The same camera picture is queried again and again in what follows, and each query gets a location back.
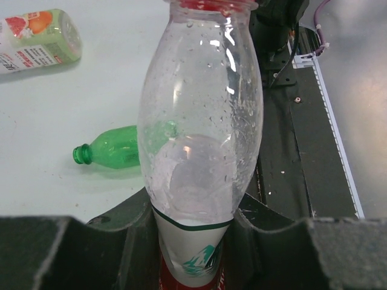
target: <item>green stripe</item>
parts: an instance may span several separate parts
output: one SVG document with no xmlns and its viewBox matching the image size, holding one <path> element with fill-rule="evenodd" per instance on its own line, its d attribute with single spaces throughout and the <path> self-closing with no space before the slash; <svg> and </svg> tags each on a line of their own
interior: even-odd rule
<svg viewBox="0 0 387 290">
<path fill-rule="evenodd" d="M 170 222 L 172 225 L 184 230 L 184 231 L 207 231 L 207 230 L 215 230 L 217 228 L 224 228 L 225 226 L 231 224 L 232 220 L 228 221 L 228 222 L 222 222 L 220 224 L 213 224 L 213 225 L 197 225 L 197 226 L 189 226 L 189 225 L 181 225 L 179 224 L 178 222 L 174 221 L 173 219 L 171 219 L 170 217 L 166 216 L 165 214 L 163 214 L 162 212 L 160 212 L 159 210 L 157 210 L 157 208 L 155 208 L 153 205 L 152 205 L 154 211 L 156 211 L 156 213 L 161 216 L 163 219 L 165 219 L 166 221 Z"/>
</svg>

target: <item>green bottle cap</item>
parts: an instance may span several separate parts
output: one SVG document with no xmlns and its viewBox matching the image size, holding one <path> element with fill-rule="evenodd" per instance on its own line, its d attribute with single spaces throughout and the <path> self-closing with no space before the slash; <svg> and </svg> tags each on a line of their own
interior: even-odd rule
<svg viewBox="0 0 387 290">
<path fill-rule="evenodd" d="M 91 164 L 90 145 L 84 144 L 73 150 L 73 159 L 78 164 Z"/>
</svg>

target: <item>red bottle cap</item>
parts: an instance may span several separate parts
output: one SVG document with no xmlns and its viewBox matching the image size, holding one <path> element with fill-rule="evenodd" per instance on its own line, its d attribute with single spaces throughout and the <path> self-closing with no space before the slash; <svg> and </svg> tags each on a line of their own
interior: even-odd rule
<svg viewBox="0 0 387 290">
<path fill-rule="evenodd" d="M 228 16 L 234 11 L 242 11 L 246 5 L 250 6 L 251 9 L 258 7 L 254 0 L 180 0 L 180 5 L 183 8 L 195 10 L 219 11 L 224 16 Z"/>
</svg>

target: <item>white surface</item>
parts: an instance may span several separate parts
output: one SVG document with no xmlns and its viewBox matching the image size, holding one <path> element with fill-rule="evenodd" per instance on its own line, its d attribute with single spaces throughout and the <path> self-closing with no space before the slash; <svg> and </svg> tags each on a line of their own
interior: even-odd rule
<svg viewBox="0 0 387 290">
<path fill-rule="evenodd" d="M 81 221 L 143 187 L 139 168 L 79 166 L 72 150 L 136 124 L 143 79 L 168 20 L 161 0 L 0 0 L 0 18 L 59 8 L 78 27 L 75 66 L 0 75 L 0 215 Z"/>
</svg>

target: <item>plastic bottle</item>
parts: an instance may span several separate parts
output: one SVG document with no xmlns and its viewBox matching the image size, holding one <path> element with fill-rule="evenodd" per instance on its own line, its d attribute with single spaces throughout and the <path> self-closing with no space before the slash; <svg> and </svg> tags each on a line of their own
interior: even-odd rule
<svg viewBox="0 0 387 290">
<path fill-rule="evenodd" d="M 216 287 L 221 240 L 256 166 L 263 101 L 249 33 L 255 7 L 252 0 L 171 1 L 148 69 L 138 147 L 166 289 Z M 177 137 L 151 152 L 157 136 L 147 128 L 165 120 L 178 124 Z"/>
<path fill-rule="evenodd" d="M 0 20 L 0 74 L 77 61 L 79 33 L 70 17 L 52 9 Z"/>
<path fill-rule="evenodd" d="M 147 134 L 158 135 L 150 152 L 159 150 L 170 137 L 176 137 L 176 124 L 171 121 L 163 124 L 157 123 L 153 128 L 147 129 Z M 128 126 L 112 129 L 99 135 L 90 145 L 84 144 L 73 150 L 73 159 L 78 164 L 96 163 L 112 169 L 122 169 L 140 165 L 137 147 L 137 127 Z"/>
</svg>

